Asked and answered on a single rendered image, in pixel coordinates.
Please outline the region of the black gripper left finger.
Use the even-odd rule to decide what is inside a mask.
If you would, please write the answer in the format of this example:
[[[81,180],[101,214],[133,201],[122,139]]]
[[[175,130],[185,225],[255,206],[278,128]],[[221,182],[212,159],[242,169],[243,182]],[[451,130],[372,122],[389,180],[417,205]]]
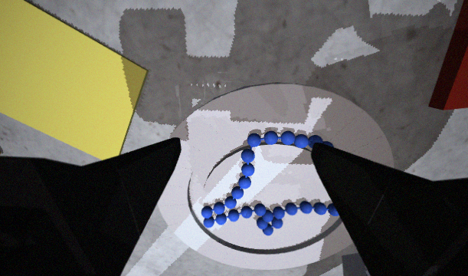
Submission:
[[[0,156],[0,205],[44,210],[86,274],[120,276],[181,151],[172,137],[82,166]]]

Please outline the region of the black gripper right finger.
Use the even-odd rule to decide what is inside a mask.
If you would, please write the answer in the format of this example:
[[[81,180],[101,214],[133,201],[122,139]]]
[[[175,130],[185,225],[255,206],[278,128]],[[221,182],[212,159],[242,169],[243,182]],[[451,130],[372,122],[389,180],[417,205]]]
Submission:
[[[468,242],[468,177],[430,181],[323,143],[311,157],[371,276],[435,276]]]

